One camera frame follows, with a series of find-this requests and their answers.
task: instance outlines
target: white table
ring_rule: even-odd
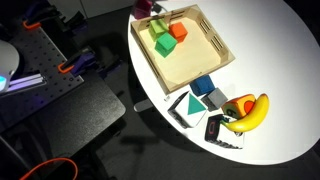
[[[280,0],[159,1],[167,10],[198,4],[235,55],[235,61],[210,74],[229,98],[266,93],[266,119],[245,134],[241,150],[204,140],[208,112],[195,128],[183,129],[167,112],[185,86],[167,97],[131,34],[128,40],[137,76],[158,111],[188,139],[229,160],[246,164],[278,164],[308,151],[320,137],[320,48],[300,17]]]

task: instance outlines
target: yellow banana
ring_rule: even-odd
[[[259,126],[266,117],[268,109],[269,98],[266,94],[261,94],[249,114],[245,117],[230,123],[222,120],[221,123],[230,131],[247,132]]]

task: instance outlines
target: blue cube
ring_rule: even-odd
[[[212,83],[209,75],[201,76],[192,81],[190,83],[190,87],[196,96],[201,96],[215,90],[214,84]]]

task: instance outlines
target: green cube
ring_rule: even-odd
[[[169,28],[163,19],[156,19],[150,21],[149,33],[153,41],[156,41],[161,35],[168,31]]]
[[[158,38],[155,49],[163,57],[167,57],[176,47],[177,43],[178,41],[169,33],[164,33],[162,36]]]

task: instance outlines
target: wooden block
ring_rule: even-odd
[[[255,101],[256,98],[253,94],[247,94],[226,102],[221,108],[225,115],[241,119],[250,112]]]
[[[215,89],[213,82],[209,75],[201,76],[190,83],[192,92],[196,96],[201,96]]]
[[[169,26],[169,33],[180,43],[184,41],[188,31],[181,22],[178,22]]]
[[[150,21],[149,33],[153,39],[156,41],[164,33],[168,32],[169,28],[163,19],[156,19]]]
[[[208,111],[213,111],[219,109],[224,105],[228,98],[222,93],[219,88],[215,88],[214,91],[206,94],[201,98],[201,101],[208,106]]]
[[[206,112],[205,105],[190,92],[182,94],[168,109],[168,113],[184,128],[197,126]]]
[[[163,57],[167,57],[175,48],[177,40],[175,40],[169,33],[164,33],[156,42],[156,51]]]

